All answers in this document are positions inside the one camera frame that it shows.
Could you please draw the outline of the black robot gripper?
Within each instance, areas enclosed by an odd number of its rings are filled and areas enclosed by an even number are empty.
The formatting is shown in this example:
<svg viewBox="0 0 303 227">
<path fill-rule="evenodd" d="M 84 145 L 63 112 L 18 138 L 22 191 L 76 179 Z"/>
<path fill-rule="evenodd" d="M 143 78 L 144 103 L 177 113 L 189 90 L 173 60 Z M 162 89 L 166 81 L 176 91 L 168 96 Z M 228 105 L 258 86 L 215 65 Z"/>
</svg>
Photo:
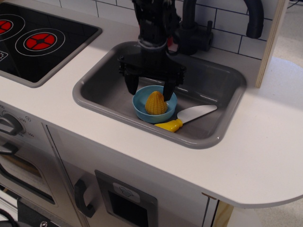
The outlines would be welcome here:
<svg viewBox="0 0 303 227">
<path fill-rule="evenodd" d="M 183 84 L 186 67 L 174 61 L 163 49 L 146 49 L 139 44 L 131 44 L 119 57 L 120 73 L 125 75 L 125 83 L 130 94 L 135 95 L 139 77 L 164 81 L 164 101 L 169 101 L 175 86 Z"/>
</svg>

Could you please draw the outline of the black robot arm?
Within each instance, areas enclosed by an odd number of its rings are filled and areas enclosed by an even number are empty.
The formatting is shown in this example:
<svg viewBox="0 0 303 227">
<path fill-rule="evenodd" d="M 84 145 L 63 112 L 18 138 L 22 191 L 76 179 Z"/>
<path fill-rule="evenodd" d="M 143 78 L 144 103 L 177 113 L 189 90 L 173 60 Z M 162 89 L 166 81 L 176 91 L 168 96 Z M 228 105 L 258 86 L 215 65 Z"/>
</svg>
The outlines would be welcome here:
<svg viewBox="0 0 303 227">
<path fill-rule="evenodd" d="M 136 54 L 119 57 L 119 72 L 124 76 L 129 93 L 136 94 L 139 78 L 164 82 L 164 100 L 170 100 L 176 86 L 184 82 L 186 68 L 169 57 L 168 39 L 175 35 L 180 17 L 173 0 L 134 0 L 139 24 Z"/>
</svg>

